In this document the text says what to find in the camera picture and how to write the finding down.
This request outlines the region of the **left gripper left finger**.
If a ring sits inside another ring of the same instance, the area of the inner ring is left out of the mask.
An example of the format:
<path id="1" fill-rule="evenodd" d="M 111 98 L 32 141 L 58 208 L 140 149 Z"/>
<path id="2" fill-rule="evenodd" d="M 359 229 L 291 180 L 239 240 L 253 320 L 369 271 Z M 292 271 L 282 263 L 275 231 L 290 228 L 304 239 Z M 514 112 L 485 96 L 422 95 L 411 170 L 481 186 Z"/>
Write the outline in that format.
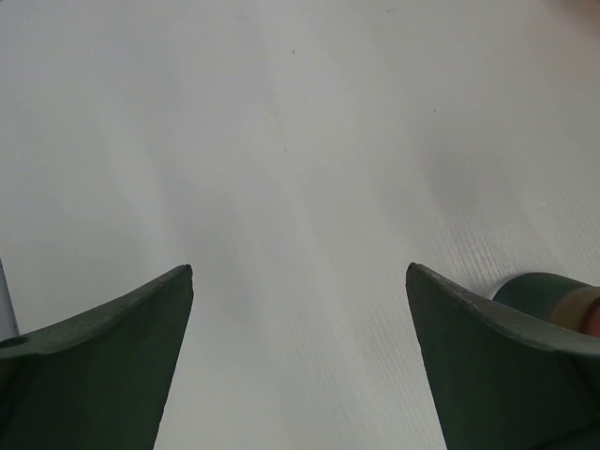
<path id="1" fill-rule="evenodd" d="M 4 449 L 152 449 L 193 303 L 192 268 L 1 343 Z"/>

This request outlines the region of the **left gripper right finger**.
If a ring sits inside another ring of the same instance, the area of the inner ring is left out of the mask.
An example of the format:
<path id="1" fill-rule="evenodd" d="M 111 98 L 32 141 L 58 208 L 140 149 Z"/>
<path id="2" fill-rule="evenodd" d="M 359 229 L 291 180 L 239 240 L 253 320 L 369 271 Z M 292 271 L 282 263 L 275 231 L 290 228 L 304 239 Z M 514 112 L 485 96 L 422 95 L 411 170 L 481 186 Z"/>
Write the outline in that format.
<path id="1" fill-rule="evenodd" d="M 450 449 L 595 449 L 599 337 L 477 295 L 422 264 L 406 291 Z"/>

